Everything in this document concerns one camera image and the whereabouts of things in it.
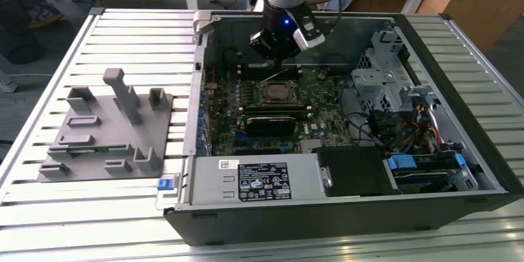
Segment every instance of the aluminum extrusion table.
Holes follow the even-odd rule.
[[[121,67],[137,93],[176,97],[164,172],[181,169],[195,44],[193,12],[107,9],[89,15],[0,166],[0,261],[520,261],[524,200],[436,231],[189,247],[157,210],[156,179],[37,183],[39,163],[69,109],[72,86],[108,94]],[[408,16],[491,140],[524,177],[524,103],[452,21]],[[415,66],[420,81],[425,77]]]

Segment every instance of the warning label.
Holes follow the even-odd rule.
[[[239,199],[243,202],[291,198],[287,163],[239,164]]]

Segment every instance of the floor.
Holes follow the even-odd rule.
[[[88,1],[48,0],[65,14],[65,19],[53,27],[37,32],[37,39],[45,47],[45,55],[35,62],[12,65],[0,56],[0,68],[8,74],[53,74],[71,41],[91,9]],[[244,9],[247,0],[199,0],[201,9]],[[112,8],[185,9],[185,0],[107,0]],[[524,17],[519,18],[487,54],[499,71],[507,77],[517,92],[524,96]],[[33,109],[49,77],[41,75],[12,77],[19,85],[15,93],[0,93],[0,139],[15,140]],[[0,160],[9,146],[0,144]]]

